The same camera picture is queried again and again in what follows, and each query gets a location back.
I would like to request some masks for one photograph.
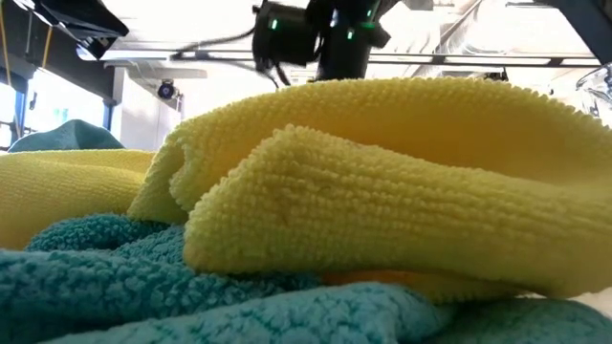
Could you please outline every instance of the black bracket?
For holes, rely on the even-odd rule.
[[[561,11],[602,65],[612,62],[612,1],[543,0]]]

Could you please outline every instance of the camera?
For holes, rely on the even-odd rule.
[[[171,100],[177,96],[178,92],[174,87],[174,80],[167,79],[162,80],[162,85],[157,90],[157,95],[164,100]]]

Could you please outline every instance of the yellow microfiber towel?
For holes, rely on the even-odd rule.
[[[200,271],[419,271],[575,295],[612,285],[597,268],[611,152],[597,120],[503,83],[327,82],[183,122],[128,214],[186,222]]]
[[[84,150],[0,156],[0,247],[22,249],[54,222],[125,213],[152,153]]]

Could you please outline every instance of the teal microfiber towel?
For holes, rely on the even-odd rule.
[[[0,251],[0,342],[612,343],[579,303],[511,299],[434,306],[378,283],[323,287],[313,274],[196,274],[183,229],[95,215]]]
[[[44,133],[33,133],[15,142],[9,153],[45,150],[120,149],[123,145],[106,129],[81,119],[71,119]]]

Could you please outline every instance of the folded towel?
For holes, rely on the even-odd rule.
[[[124,213],[152,157],[123,149],[0,156],[0,247],[23,249],[34,234],[60,220]]]
[[[436,307],[413,291],[378,283],[321,288],[312,274],[195,274],[182,262],[182,232],[97,215],[51,226],[25,252],[0,251],[0,342],[605,344],[612,338],[612,321],[575,302]]]
[[[441,301],[509,292],[497,282],[577,295],[612,285],[597,268],[610,152],[597,120],[502,83],[313,84],[183,122],[128,214],[186,223],[199,271],[442,273]]]
[[[15,142],[9,153],[72,149],[119,149],[123,145],[106,129],[72,119],[54,130],[33,133]]]

